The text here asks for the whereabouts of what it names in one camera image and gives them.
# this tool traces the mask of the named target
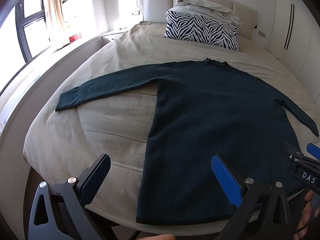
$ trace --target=mattress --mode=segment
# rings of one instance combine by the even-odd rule
[[[59,95],[92,78],[152,63],[207,57],[259,77],[294,101],[320,127],[319,109],[297,79],[270,53],[239,36],[240,53],[191,41],[164,38],[165,24],[141,22],[84,62],[57,89],[35,118],[23,149],[25,160],[50,184],[64,183],[102,153],[111,169],[88,209],[116,223],[145,232],[204,235],[221,231],[226,221],[190,226],[152,226],[135,222],[148,132],[157,84],[55,112]],[[300,145],[319,139],[286,110]]]

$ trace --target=wardrobe door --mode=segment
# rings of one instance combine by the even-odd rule
[[[276,0],[276,15],[267,51],[282,60],[289,39],[293,0]]]
[[[320,94],[320,27],[312,17],[312,34],[310,48],[298,80],[307,89],[309,95],[317,104]]]
[[[298,77],[310,46],[312,15],[302,0],[293,0],[292,11],[292,29],[281,62]]]

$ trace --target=sweater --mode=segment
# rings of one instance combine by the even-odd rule
[[[283,141],[300,149],[284,108],[319,136],[315,122],[279,90],[227,62],[207,58],[106,74],[62,93],[56,111],[155,81],[137,223],[188,225],[230,218],[236,208],[211,171],[215,154],[244,178],[269,185],[280,181],[288,195],[303,189],[287,175],[290,162],[280,151]]]

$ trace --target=window frame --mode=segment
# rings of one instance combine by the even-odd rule
[[[44,52],[50,47],[50,46],[47,47],[46,49],[41,51],[39,54],[32,57],[29,46],[28,46],[26,34],[24,31],[24,26],[30,24],[33,21],[39,20],[41,18],[43,18],[44,22],[46,23],[45,11],[44,11],[44,0],[40,0],[40,4],[41,4],[41,11],[36,12],[28,16],[27,18],[24,17],[24,0],[19,0],[15,6],[17,36],[18,36],[21,52],[26,63],[32,61],[34,58],[36,58],[38,55],[40,55],[42,52]]]

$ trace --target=headboard panel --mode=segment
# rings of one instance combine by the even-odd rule
[[[145,21],[166,22],[165,13],[172,8],[176,0],[137,0]],[[257,25],[257,11],[233,0],[207,0],[232,9],[239,16],[242,25],[238,34],[251,39],[252,29]]]

